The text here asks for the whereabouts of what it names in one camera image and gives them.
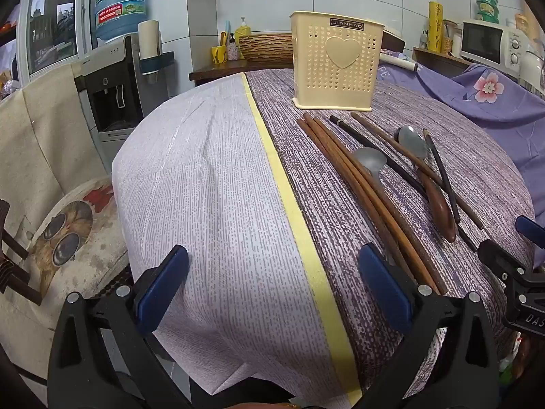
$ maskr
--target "microwave door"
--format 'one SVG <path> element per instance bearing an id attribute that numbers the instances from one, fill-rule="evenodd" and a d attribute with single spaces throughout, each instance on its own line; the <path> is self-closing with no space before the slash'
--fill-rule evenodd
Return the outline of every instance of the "microwave door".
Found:
<path id="1" fill-rule="evenodd" d="M 488 60 L 501 65 L 501 36 L 503 29 L 480 24 L 464 23 L 462 50 L 475 61 Z"/>

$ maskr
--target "yellow tape strip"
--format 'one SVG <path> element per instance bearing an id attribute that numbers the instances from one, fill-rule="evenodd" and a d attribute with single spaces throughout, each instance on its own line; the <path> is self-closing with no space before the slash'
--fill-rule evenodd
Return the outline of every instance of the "yellow tape strip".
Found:
<path id="1" fill-rule="evenodd" d="M 361 388 L 356 370 L 356 361 L 354 353 L 348 340 L 348 335 L 339 314 L 339 309 L 335 303 L 333 292 L 329 286 L 320 257 L 314 247 L 314 242 L 307 228 L 305 219 L 299 209 L 292 187 L 282 166 L 282 162 L 276 152 L 273 141 L 269 135 L 261 113 L 255 104 L 250 85 L 246 76 L 241 73 L 244 89 L 250 109 L 252 110 L 255 125 L 260 133 L 261 141 L 265 147 L 269 165 L 276 181 L 276 186 L 284 205 L 285 213 L 292 228 L 293 237 L 299 250 L 299 255 L 306 272 L 309 286 L 314 296 L 314 303 L 320 314 L 322 325 L 325 331 L 325 337 L 328 342 L 333 367 L 337 372 L 337 377 L 347 394 L 350 405 L 353 406 L 361 398 Z"/>

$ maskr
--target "blue water jug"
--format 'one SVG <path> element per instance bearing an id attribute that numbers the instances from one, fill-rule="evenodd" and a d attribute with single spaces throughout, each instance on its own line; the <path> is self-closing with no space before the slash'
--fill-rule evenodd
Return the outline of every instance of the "blue water jug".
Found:
<path id="1" fill-rule="evenodd" d="M 95 0 L 96 36 L 101 40 L 138 32 L 138 23 L 147 19 L 147 0 Z"/>

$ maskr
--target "screw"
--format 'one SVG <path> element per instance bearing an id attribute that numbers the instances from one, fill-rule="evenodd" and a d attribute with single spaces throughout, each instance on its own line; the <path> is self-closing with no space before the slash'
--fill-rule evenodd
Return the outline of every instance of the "screw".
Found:
<path id="1" fill-rule="evenodd" d="M 473 303 L 478 303 L 481 301 L 481 296 L 476 293 L 476 292 L 470 292 L 469 295 L 468 295 L 468 298 L 473 302 Z"/>
<path id="2" fill-rule="evenodd" d="M 432 294 L 432 288 L 430 288 L 428 285 L 419 285 L 418 292 L 427 297 L 428 295 Z"/>
<path id="3" fill-rule="evenodd" d="M 116 295 L 118 297 L 126 297 L 131 292 L 131 288 L 127 285 L 125 286 L 119 286 L 117 290 L 115 291 Z"/>
<path id="4" fill-rule="evenodd" d="M 72 292 L 67 296 L 66 301 L 68 303 L 75 303 L 78 299 L 80 299 L 80 295 L 77 292 Z"/>

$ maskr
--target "black clamp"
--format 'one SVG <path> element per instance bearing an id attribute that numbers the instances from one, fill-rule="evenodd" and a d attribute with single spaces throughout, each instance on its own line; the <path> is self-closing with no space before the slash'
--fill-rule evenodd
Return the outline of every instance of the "black clamp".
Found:
<path id="1" fill-rule="evenodd" d="M 539 247 L 545 244 L 545 229 L 520 216 L 515 227 Z M 479 260 L 504 284 L 508 306 L 503 324 L 518 332 L 545 338 L 545 274 L 534 274 L 492 240 L 483 241 Z"/>
<path id="2" fill-rule="evenodd" d="M 479 294 L 453 298 L 438 296 L 427 285 L 416 287 L 372 243 L 361 249 L 359 267 L 386 319 L 405 336 L 354 409 L 496 408 L 498 361 Z M 380 286 L 382 296 L 377 295 Z M 397 290 L 389 294 L 392 286 Z M 429 380 L 420 392 L 403 399 L 439 328 L 447 329 L 446 336 Z"/>
<path id="3" fill-rule="evenodd" d="M 145 339 L 159 325 L 188 270 L 187 251 L 175 246 L 159 267 L 146 270 L 132 288 L 119 286 L 115 293 L 100 299 L 69 294 L 51 348 L 48 407 L 192 409 Z M 112 330 L 144 400 L 122 389 L 100 328 Z"/>

